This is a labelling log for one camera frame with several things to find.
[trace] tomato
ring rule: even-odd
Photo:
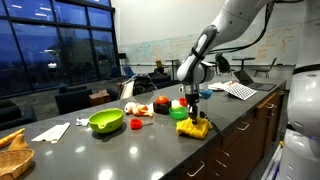
[[[166,104],[168,102],[169,102],[169,100],[166,96],[159,96],[156,100],[157,104]]]

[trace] gray countertop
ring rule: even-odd
[[[231,78],[216,77],[206,84],[221,80]],[[261,81],[275,83],[277,87],[284,83],[282,80]],[[209,131],[205,140],[178,136],[175,131],[177,121],[160,114],[154,114],[153,118],[142,117],[154,124],[140,130],[131,130],[129,121],[134,116],[124,115],[121,128],[105,135],[97,135],[89,126],[79,127],[75,123],[77,116],[89,117],[106,108],[123,109],[130,101],[149,104],[159,95],[166,95],[170,100],[178,99],[184,96],[178,91],[179,87],[181,85],[21,126],[26,128],[26,141],[35,151],[33,167],[25,174],[25,179],[108,179],[111,176],[110,179],[149,180],[162,177],[216,137],[216,132]],[[225,130],[273,91],[258,91],[246,101],[229,97],[226,92],[214,92],[209,100],[201,99],[199,110]],[[58,143],[31,142],[37,135],[65,122],[71,125]],[[0,137],[21,127],[1,131]]]

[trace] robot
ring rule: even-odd
[[[201,33],[188,57],[177,71],[188,103],[189,117],[197,123],[199,85],[214,77],[214,68],[204,62],[206,55],[244,49],[213,50],[218,45],[237,39],[266,6],[266,23],[275,3],[301,0],[227,0],[215,20]],[[293,130],[287,130],[279,179],[320,179],[320,1],[305,0],[306,17],[296,68],[288,99],[288,119]]]

